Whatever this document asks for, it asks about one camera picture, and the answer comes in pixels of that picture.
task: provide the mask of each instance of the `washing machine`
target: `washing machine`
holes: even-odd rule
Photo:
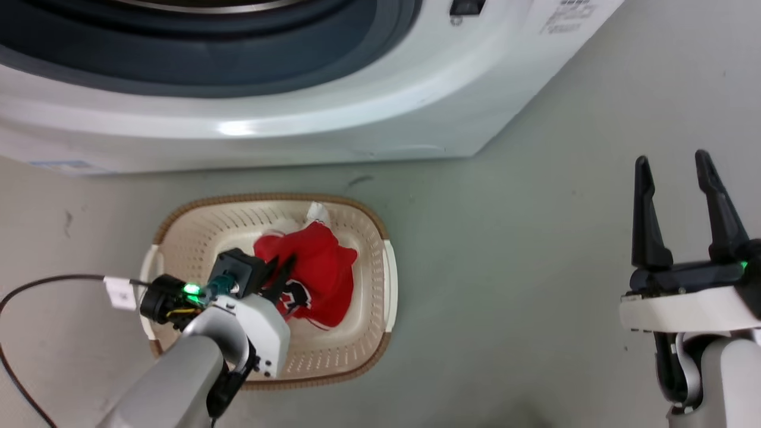
[[[0,155],[67,174],[477,153],[622,0],[4,0]]]

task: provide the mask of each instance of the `basket rim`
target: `basket rim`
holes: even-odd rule
[[[194,200],[192,202],[189,202],[180,206],[179,208],[175,209],[170,215],[168,215],[167,218],[158,227],[158,231],[156,231],[156,235],[153,238],[153,244],[161,245],[164,242],[164,238],[166,238],[167,236],[167,232],[169,231],[171,226],[174,224],[174,222],[177,221],[180,217],[187,214],[188,212],[193,211],[194,209],[202,208],[204,206],[221,205],[225,203],[246,203],[246,202],[273,201],[273,200],[317,201],[322,203],[338,203],[342,205],[352,206],[356,209],[359,209],[367,217],[370,218],[373,224],[375,224],[375,227],[377,228],[378,234],[380,235],[381,239],[383,239],[384,241],[387,241],[389,239],[386,226],[381,221],[381,218],[378,217],[377,214],[375,214],[375,212],[373,212],[365,204],[357,202],[349,198],[345,198],[343,196],[334,196],[334,195],[328,195],[323,193],[246,193],[246,194],[238,194],[238,195],[214,196],[209,198],[203,198],[199,200]],[[377,362],[381,359],[383,354],[386,352],[386,348],[388,348],[388,343],[390,342],[390,339],[391,339],[391,332],[389,331],[384,332],[383,336],[380,339],[380,343],[378,344],[378,347],[375,349],[375,352],[373,352],[373,355],[370,357],[370,359],[368,359],[368,361],[366,361],[364,364],[357,367],[356,369],[349,370],[348,372],[337,373],[335,375],[325,375],[325,376],[320,376],[315,378],[306,378],[306,379],[293,379],[293,380],[281,380],[281,381],[279,380],[245,381],[245,383],[241,387],[241,390],[272,391],[272,390],[282,390],[282,389],[306,388],[311,386],[329,385],[329,384],[344,382],[344,381],[357,378],[361,375],[364,375],[368,370],[372,369],[373,366],[377,364]],[[161,356],[162,353],[164,353],[164,349],[161,346],[161,343],[159,342],[158,339],[149,340],[148,345],[151,349],[151,353],[153,354],[154,358],[158,358],[159,356]]]

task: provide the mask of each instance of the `green led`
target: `green led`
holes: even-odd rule
[[[198,284],[187,283],[183,287],[183,291],[186,294],[199,295],[201,294],[201,287]]]

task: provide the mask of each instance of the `floor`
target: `floor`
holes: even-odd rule
[[[219,427],[666,426],[651,339],[617,314],[633,164],[650,156],[678,261],[707,258],[711,241],[696,149],[761,235],[751,7],[629,0],[471,159],[84,179],[0,158],[2,292],[57,273],[135,276],[159,223],[190,200],[334,193],[375,210],[396,248],[390,347],[351,382],[241,393]],[[24,293],[0,334],[60,426],[93,426],[152,363],[134,314],[96,283]],[[3,426],[42,426],[2,376],[0,397]]]

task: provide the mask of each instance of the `laundry basket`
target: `laundry basket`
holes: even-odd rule
[[[277,379],[252,373],[245,389],[301,388],[355,378],[383,356],[396,319],[396,261],[381,220],[366,206],[337,196],[259,193],[197,200],[181,206],[158,229],[145,255],[140,279],[169,273],[206,283],[217,254],[230,248],[253,253],[267,230],[294,232],[306,222],[312,201],[323,203],[330,228],[358,258],[352,267],[352,303],[338,327],[325,331],[292,318],[291,343]],[[141,317],[151,351],[158,357],[180,336],[170,324]]]

